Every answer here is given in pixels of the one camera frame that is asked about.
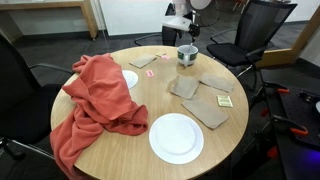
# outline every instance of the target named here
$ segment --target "chair armrest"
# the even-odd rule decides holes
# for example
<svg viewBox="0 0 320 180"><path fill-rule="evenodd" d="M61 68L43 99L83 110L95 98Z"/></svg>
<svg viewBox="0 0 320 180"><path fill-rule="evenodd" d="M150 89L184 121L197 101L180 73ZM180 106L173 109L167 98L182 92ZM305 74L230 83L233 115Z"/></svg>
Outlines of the chair armrest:
<svg viewBox="0 0 320 180"><path fill-rule="evenodd" d="M35 67L45 67L45 68L50 68L50 69L62 71L62 72L65 72L65 73L68 73L68 74L71 74L71 75L74 74L74 72L71 71L70 69L63 68L63 67L60 67L60 66L56 66L56 65L53 65L53 64L48 64L48 63L35 64L35 65L30 66L29 68L33 69Z"/></svg>
<svg viewBox="0 0 320 180"><path fill-rule="evenodd" d="M265 51L265 50L267 50L267 49L269 49L269 48L272 48L272 47L274 47L274 44L270 41L268 45L263 46L263 47L261 47L261 48L258 48L258 49L255 49L255 50L253 50L253 51L248 52L248 53L246 54L246 57L250 57L250 56L252 56L252 55L254 55L254 54L258 54L258 53L263 52L263 51Z"/></svg>
<svg viewBox="0 0 320 180"><path fill-rule="evenodd" d="M221 32L218 32L218 33L216 33L216 34L211 35L211 36L210 36L210 39L211 39L211 41L215 42L216 44L219 44L216 40L214 40L214 37L219 36L219 35L224 34L224 33L227 33L227 32L230 32L230 31L237 31L237 30L235 30L235 29L228 29L228 30L225 30L225 31L221 31Z"/></svg>
<svg viewBox="0 0 320 180"><path fill-rule="evenodd" d="M150 35L147 35L147 36L143 36L143 37L140 37L140 38L136 38L134 39L134 44L136 44L137 46L142 46L141 44L139 44L137 41L140 41L142 39L147 39L149 37L153 37L153 36L162 36L161 33L158 33L158 34L150 34Z"/></svg>

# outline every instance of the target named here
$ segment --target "round wooden table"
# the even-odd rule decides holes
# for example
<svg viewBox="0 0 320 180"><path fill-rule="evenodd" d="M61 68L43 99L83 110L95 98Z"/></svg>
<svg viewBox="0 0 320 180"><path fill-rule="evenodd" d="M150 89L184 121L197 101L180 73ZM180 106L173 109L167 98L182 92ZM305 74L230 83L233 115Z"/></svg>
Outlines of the round wooden table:
<svg viewBox="0 0 320 180"><path fill-rule="evenodd" d="M163 53L171 59L157 58L142 69L129 64L143 54ZM177 61L177 47L168 46L134 47L111 53L111 56L123 70L137 73L139 81L130 89L130 94L138 105L146 105L149 112L149 130L160 116L181 113L192 118L200 126L204 136L204 147L192 162L174 165L161 160L153 152L149 143L149 130L139 136L104 131L98 140L82 152L75 163L77 168L98 179L190 179L217 166L238 145L248 123L248 102L237 78L223 65L199 53L195 64L185 68ZM152 70L154 77L148 77L147 70ZM170 84L177 75L200 78L202 73L214 74L235 82L231 93L204 84L200 84L195 93L229 115L229 119L215 130L207 128L185 109L181 105L183 98L170 93ZM77 76L73 75L66 84L70 84ZM229 95L234 107L219 107L216 95ZM70 96L60 90L52 109L52 129L63 122L74 107L75 103L71 101Z"/></svg>

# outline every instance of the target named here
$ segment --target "chair back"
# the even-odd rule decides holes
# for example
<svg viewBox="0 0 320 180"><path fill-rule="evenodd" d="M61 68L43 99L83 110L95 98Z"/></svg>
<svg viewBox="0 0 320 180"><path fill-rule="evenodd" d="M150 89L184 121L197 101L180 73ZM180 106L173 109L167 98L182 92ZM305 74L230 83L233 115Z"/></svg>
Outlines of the chair back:
<svg viewBox="0 0 320 180"><path fill-rule="evenodd" d="M166 16L175 15L173 4L168 5ZM164 46L175 46L177 39L177 32L173 28L162 26L162 44Z"/></svg>
<svg viewBox="0 0 320 180"><path fill-rule="evenodd" d="M247 51L268 45L296 6L250 0L240 17L235 45Z"/></svg>
<svg viewBox="0 0 320 180"><path fill-rule="evenodd" d="M40 84L20 53L0 35L0 113L31 95Z"/></svg>

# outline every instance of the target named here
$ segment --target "table top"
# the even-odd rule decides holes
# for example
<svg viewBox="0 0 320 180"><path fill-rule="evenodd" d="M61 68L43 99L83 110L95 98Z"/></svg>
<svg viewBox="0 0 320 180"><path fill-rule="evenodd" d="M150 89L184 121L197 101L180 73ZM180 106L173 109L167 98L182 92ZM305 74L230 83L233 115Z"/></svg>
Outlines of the table top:
<svg viewBox="0 0 320 180"><path fill-rule="evenodd" d="M261 77L263 81L279 83L284 86L300 87L320 94L320 80L301 73L295 75L293 71L261 70ZM287 117L281 99L275 90L266 89L266 100L270 113ZM320 150L299 143L288 133L279 131L277 127L275 127L274 132L280 154L279 159L286 179L319 179Z"/></svg>
<svg viewBox="0 0 320 180"><path fill-rule="evenodd" d="M142 69L129 64L143 54L166 53L171 59L157 58ZM142 46L120 50L111 56L123 70L137 73L138 83L130 89L132 100L138 105L146 105L149 115L149 130L139 136L127 136L104 131L103 134L77 159L75 166L98 179L189 179L197 177L222 162L241 140L249 116L246 94L236 77L223 65L201 53L194 65L185 68L177 60L177 47ZM152 70L153 77L148 77ZM183 98L170 93L169 86L178 75L200 78L202 73L210 73L234 81L234 90L226 93L200 84L196 95L208 103L216 105L229 119L217 129L207 128L201 121L185 109ZM66 84L77 78L73 75ZM229 95L233 108L219 107L216 95ZM53 105L51 127L57 127L75 107L70 96L60 90ZM151 149L149 131L153 122L168 113L181 113L192 118L201 128L204 147L192 162L174 165L161 160Z"/></svg>

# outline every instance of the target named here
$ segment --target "white plate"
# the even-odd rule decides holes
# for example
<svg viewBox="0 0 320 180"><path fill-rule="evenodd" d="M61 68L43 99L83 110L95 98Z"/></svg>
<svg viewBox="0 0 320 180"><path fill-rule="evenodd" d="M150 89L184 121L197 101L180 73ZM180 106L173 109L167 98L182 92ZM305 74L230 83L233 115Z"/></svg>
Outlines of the white plate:
<svg viewBox="0 0 320 180"><path fill-rule="evenodd" d="M131 89L134 85L137 84L139 78L135 72L129 70L122 70L122 74L127 82L128 89Z"/></svg>
<svg viewBox="0 0 320 180"><path fill-rule="evenodd" d="M162 160L186 164L196 159L203 148L203 134L188 116L170 113L159 117L151 126L149 142Z"/></svg>

